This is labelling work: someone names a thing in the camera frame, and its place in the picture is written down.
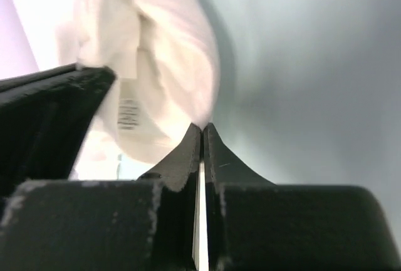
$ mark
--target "white cloth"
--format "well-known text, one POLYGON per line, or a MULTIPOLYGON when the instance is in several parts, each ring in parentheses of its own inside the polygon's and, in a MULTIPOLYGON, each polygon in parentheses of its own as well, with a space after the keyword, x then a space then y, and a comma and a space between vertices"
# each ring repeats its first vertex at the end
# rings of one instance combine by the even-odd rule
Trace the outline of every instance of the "white cloth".
POLYGON ((190 123, 203 128, 210 120, 219 58, 197 0, 13 1, 40 70, 78 60, 84 66, 109 66, 117 74, 77 169, 88 168, 88 160, 105 161, 106 151, 116 156, 117 148, 154 165, 190 123), (125 121, 129 124, 121 130, 124 124, 118 122, 125 121), (96 139, 102 146, 94 154, 96 139))

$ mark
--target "clothing tag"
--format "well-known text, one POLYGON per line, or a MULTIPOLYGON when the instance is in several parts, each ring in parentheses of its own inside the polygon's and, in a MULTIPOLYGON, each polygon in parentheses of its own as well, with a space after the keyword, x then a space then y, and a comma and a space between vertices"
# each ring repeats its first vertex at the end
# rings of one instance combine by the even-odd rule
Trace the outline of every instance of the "clothing tag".
POLYGON ((118 129, 126 133, 140 126, 140 106, 135 96, 134 80, 122 79, 118 102, 118 129))

